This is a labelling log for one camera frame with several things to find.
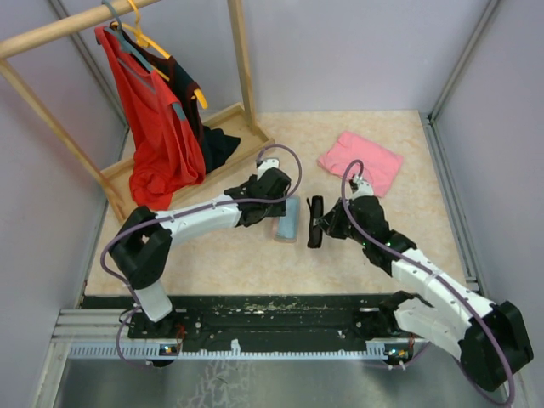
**clothes hanger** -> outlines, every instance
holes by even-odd
[[[133,8],[134,10],[134,13],[136,14],[136,20],[134,21],[134,25],[135,27],[132,27],[126,23],[122,23],[121,22],[121,19],[119,19],[117,16],[116,17],[116,21],[114,21],[113,23],[113,26],[120,26],[121,28],[123,29],[126,29],[130,32],[132,32],[134,34],[134,36],[136,37],[136,43],[140,46],[140,47],[152,47],[154,48],[165,60],[168,60],[170,58],[170,54],[167,53],[163,47],[161,47],[159,44],[157,44],[155,41],[153,41],[152,39],[150,39],[149,37],[147,37],[143,32],[142,32],[142,27],[139,23],[139,21],[141,20],[141,15],[139,13],[139,9],[138,7],[136,6],[136,4],[134,4],[133,0],[127,0],[131,7]],[[169,78],[168,76],[166,76],[162,71],[158,70],[156,67],[153,67],[158,73],[159,75],[165,80],[165,81],[169,81]],[[207,109],[208,107],[208,104],[207,104],[207,100],[206,100],[206,97],[204,96],[204,93],[202,92],[201,89],[197,89],[195,90],[195,94],[191,97],[192,99],[196,98],[198,100],[198,102],[200,103],[202,109]]]
[[[108,2],[108,0],[102,0],[102,3],[108,9],[110,9],[110,11],[113,14],[114,18],[117,20],[117,23],[121,23],[121,20],[119,19],[119,15],[117,14],[117,12],[113,8],[113,6],[110,4],[110,2]],[[142,54],[140,54],[135,47],[133,47],[127,40],[125,40],[125,38],[122,36],[122,34],[119,31],[113,30],[110,27],[106,27],[104,30],[106,32],[109,32],[113,36],[115,36],[115,38],[119,42],[119,46],[121,47],[121,50],[123,52],[133,55],[148,72],[153,71],[154,66],[151,65],[149,63],[149,61],[147,59],[145,59],[144,56]],[[141,75],[139,75],[137,72],[133,71],[128,65],[126,65],[124,63],[124,61],[122,61],[122,59],[117,57],[117,60],[123,65],[123,67],[125,69],[127,69],[132,75],[134,75],[136,78],[138,78],[147,88],[149,88],[153,93],[155,92],[155,89],[149,83],[147,83],[141,77]],[[173,107],[173,110],[176,112],[176,115],[178,116],[178,119],[180,121],[184,121],[187,118],[187,116],[185,116],[185,113],[184,113],[184,111],[183,111],[183,109],[181,107],[181,104],[179,102],[173,103],[172,107]]]
[[[117,13],[117,11],[113,8],[113,6],[111,5],[111,3],[108,1],[108,0],[102,0],[102,4],[104,4],[108,9],[110,9],[110,12],[113,14],[113,17],[116,19],[116,24],[115,26],[120,26],[122,28],[125,28],[127,25],[123,24],[121,22],[121,19],[119,18],[119,14]],[[138,61],[140,62],[140,64],[142,64],[145,69],[149,72],[152,72],[152,71],[157,71],[157,73],[165,80],[165,81],[169,81],[169,78],[168,76],[166,76],[164,73],[162,73],[158,68],[156,68],[155,66],[151,65],[147,59],[145,59],[142,54],[140,54],[136,48],[134,48],[132,45],[130,45],[127,41],[125,41],[125,39],[123,38],[122,34],[117,31],[117,30],[112,30],[112,29],[109,29],[108,32],[112,33],[114,36],[116,36],[117,38],[117,41],[121,44],[122,46],[122,50],[125,51],[125,52],[128,52],[129,54],[132,54],[134,55]]]
[[[134,20],[134,25],[136,28],[135,28],[135,31],[133,31],[134,35],[136,36],[136,43],[140,47],[147,48],[150,46],[150,42],[146,41],[146,39],[144,38],[144,32],[142,31],[142,27],[139,24],[139,21],[141,20],[141,15],[139,14],[139,8],[136,6],[136,4],[134,4],[133,0],[127,0],[127,1],[130,4],[130,6],[133,8],[134,13],[136,14],[136,20]]]

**metal floor panel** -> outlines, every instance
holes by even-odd
[[[363,364],[185,360],[147,371],[120,360],[68,360],[55,408],[493,406],[472,390],[451,357],[437,348],[430,348],[406,371]]]

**wooden base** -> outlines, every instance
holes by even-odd
[[[255,132],[252,132],[250,124],[247,123],[246,112],[241,104],[234,104],[221,110],[205,120],[204,124],[210,128],[222,128],[226,134],[241,138],[240,145],[222,167],[206,176],[204,183],[187,186],[176,191],[170,204],[171,208],[179,207],[181,201],[202,191],[207,185],[230,176],[246,159],[254,157],[264,146],[274,143],[274,139],[269,137],[259,125],[255,127]],[[133,172],[133,166],[134,160],[131,157],[109,166],[102,172],[121,197],[119,199],[110,189],[105,189],[108,201],[120,222],[127,219],[137,206],[128,188],[128,179]]]

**blue sponge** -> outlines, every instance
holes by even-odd
[[[298,237],[298,217],[300,198],[289,197],[286,200],[286,215],[280,217],[274,239],[278,242],[296,242]]]

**white wall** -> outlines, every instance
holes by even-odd
[[[439,119],[485,284],[497,301],[522,310],[537,387],[544,383],[543,20],[541,0],[503,2]]]
[[[63,0],[71,14],[98,2]],[[430,111],[486,3],[246,0],[257,107]],[[142,9],[142,26],[200,83],[211,110],[241,100],[226,0],[163,0]],[[84,36],[111,77],[92,30]]]
[[[47,4],[4,0],[0,39],[54,20]],[[122,124],[69,40],[9,60],[101,166]],[[27,407],[60,308],[73,307],[105,198],[98,185],[0,76],[0,401]]]

